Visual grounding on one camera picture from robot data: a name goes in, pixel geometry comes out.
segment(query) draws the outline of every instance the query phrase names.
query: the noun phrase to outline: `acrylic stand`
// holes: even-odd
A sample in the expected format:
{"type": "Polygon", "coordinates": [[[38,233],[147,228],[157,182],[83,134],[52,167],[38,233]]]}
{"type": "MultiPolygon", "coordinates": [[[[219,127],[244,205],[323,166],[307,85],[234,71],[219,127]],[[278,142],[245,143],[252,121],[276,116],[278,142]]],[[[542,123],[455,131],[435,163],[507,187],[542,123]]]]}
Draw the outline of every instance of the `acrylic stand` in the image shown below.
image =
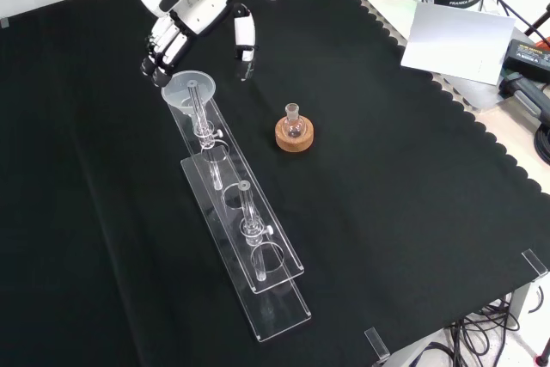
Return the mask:
{"type": "Polygon", "coordinates": [[[188,71],[162,94],[191,154],[181,166],[254,335],[264,341],[311,317],[293,280],[303,266],[211,98],[214,88],[206,74],[188,71]]]}

